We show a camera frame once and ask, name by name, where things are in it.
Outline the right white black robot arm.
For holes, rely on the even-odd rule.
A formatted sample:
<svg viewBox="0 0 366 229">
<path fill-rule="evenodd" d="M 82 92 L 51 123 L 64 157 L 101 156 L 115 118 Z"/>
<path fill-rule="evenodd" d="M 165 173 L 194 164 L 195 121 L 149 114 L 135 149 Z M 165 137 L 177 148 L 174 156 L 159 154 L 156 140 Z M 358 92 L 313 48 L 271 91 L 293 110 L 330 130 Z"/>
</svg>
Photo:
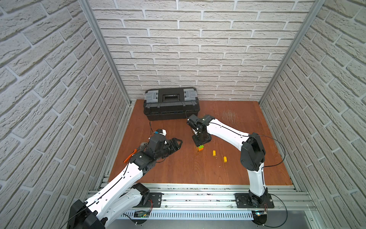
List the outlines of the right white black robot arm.
<svg viewBox="0 0 366 229">
<path fill-rule="evenodd" d="M 257 133 L 249 134 L 236 130 L 210 115 L 198 118 L 193 114 L 188 117 L 187 124 L 194 132 L 192 139 L 197 147 L 209 143 L 214 135 L 240 151 L 240 163 L 247 169 L 250 182 L 249 204 L 260 207 L 268 194 L 264 179 L 266 151 L 261 137 Z"/>
</svg>

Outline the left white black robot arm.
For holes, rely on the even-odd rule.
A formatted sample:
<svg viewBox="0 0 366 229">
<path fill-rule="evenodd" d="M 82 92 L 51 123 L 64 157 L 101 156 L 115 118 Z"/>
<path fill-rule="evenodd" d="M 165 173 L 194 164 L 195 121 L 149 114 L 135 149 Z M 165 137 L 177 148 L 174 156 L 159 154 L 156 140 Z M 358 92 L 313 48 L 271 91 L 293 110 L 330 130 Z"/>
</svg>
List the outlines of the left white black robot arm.
<svg viewBox="0 0 366 229">
<path fill-rule="evenodd" d="M 149 189 L 138 181 L 157 161 L 169 157 L 182 147 L 182 140 L 167 139 L 158 129 L 125 160 L 127 166 L 103 189 L 86 201 L 77 200 L 70 208 L 63 229 L 106 229 L 122 214 L 149 201 Z"/>
</svg>

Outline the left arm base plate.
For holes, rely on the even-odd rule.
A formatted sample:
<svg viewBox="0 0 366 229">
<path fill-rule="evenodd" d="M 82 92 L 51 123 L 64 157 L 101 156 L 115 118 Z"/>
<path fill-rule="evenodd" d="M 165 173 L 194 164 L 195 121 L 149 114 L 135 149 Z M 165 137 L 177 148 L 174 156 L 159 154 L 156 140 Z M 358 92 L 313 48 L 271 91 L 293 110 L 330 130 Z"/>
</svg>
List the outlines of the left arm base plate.
<svg viewBox="0 0 366 229">
<path fill-rule="evenodd" d="M 152 192 L 145 200 L 142 200 L 139 208 L 160 208 L 162 203 L 163 193 Z"/>
</svg>

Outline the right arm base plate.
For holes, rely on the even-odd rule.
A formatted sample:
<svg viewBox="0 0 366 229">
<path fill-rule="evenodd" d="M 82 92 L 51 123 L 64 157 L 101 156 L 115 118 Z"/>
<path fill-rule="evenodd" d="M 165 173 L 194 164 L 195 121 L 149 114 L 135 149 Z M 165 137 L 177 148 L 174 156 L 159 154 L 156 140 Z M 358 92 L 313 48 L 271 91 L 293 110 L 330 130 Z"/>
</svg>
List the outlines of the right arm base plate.
<svg viewBox="0 0 366 229">
<path fill-rule="evenodd" d="M 260 197 L 251 193 L 235 193 L 234 197 L 238 209 L 273 209 L 275 207 L 272 197 L 268 193 L 264 193 Z"/>
</svg>

